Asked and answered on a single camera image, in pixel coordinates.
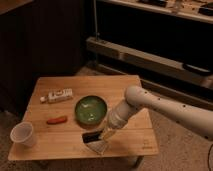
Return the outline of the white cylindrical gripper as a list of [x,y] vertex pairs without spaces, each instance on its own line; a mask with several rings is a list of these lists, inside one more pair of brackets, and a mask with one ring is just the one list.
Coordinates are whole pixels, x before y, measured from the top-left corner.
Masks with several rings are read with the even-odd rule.
[[114,106],[107,116],[107,126],[99,135],[100,140],[106,141],[115,134],[114,129],[122,129],[128,120],[135,114],[135,108],[129,105],[125,100]]

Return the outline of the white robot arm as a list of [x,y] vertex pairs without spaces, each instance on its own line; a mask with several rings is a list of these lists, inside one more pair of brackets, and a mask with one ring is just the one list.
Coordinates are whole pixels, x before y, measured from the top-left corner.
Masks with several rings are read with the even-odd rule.
[[111,137],[143,108],[156,110],[201,137],[213,140],[213,111],[158,97],[139,86],[128,87],[124,99],[109,111],[100,138]]

